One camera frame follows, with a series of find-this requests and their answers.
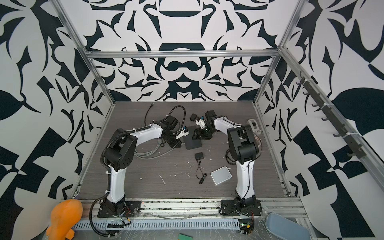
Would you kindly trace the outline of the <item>black network switch box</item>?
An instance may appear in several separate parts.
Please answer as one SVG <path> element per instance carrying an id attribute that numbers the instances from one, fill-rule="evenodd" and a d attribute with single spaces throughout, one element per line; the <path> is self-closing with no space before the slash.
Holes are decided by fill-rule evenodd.
<path id="1" fill-rule="evenodd" d="M 183 137 L 183 141 L 185 143 L 186 150 L 189 151 L 189 150 L 201 148 L 202 147 L 202 141 L 200 139 L 194 139 L 193 138 L 195 130 L 196 130 L 196 126 L 187 127 L 187 130 L 189 131 L 189 134 L 187 136 Z"/>

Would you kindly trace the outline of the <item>black power adapter with cable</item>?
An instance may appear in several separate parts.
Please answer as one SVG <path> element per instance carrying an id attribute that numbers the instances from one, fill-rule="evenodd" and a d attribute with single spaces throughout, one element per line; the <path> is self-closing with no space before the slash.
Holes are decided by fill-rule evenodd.
<path id="1" fill-rule="evenodd" d="M 190 121 L 191 122 L 198 122 L 200 120 L 200 118 L 196 115 L 196 114 L 192 114 L 191 116 L 190 116 Z"/>

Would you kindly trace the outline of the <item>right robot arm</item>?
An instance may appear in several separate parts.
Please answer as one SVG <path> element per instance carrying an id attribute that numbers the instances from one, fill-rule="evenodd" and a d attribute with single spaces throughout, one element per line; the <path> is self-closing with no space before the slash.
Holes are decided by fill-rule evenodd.
<path id="1" fill-rule="evenodd" d="M 195 139 L 210 140 L 215 132 L 227 135 L 229 153 L 237 167 L 235 203 L 239 210 L 249 208 L 256 202 L 253 167 L 260 156 L 260 148 L 251 126 L 237 124 L 226 116 L 216 115 L 213 110 L 201 117 L 192 114 L 190 121 L 198 126 L 194 132 Z"/>

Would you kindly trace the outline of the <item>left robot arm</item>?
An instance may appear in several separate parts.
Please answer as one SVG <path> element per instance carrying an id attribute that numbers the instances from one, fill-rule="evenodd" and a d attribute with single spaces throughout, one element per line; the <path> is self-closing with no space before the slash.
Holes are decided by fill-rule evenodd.
<path id="1" fill-rule="evenodd" d="M 106 196 L 102 200 L 114 215 L 120 214 L 124 208 L 126 170 L 134 159 L 136 147 L 154 139 L 163 139 L 172 150 L 180 148 L 181 138 L 187 136 L 189 131 L 185 126 L 175 131 L 177 125 L 175 118 L 167 116 L 142 128 L 115 130 L 100 159 L 108 175 Z"/>

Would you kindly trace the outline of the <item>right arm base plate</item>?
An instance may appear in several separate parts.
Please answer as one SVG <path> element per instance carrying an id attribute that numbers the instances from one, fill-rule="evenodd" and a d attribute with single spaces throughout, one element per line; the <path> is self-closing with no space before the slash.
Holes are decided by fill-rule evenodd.
<path id="1" fill-rule="evenodd" d="M 219 208 L 219 214 L 222 216 L 260 216 L 262 212 L 262 206 L 260 200 L 246 199 L 246 200 L 221 200 L 221 206 Z"/>

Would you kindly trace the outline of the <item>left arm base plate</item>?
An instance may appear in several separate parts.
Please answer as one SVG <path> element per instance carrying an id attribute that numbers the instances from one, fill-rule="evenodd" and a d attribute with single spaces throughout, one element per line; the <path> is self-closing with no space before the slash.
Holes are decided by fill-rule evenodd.
<path id="1" fill-rule="evenodd" d="M 109 200 L 102 201 L 98 211 L 98 218 L 112 217 L 132 217 L 134 214 L 140 213 L 141 201 L 119 201 L 112 203 Z"/>

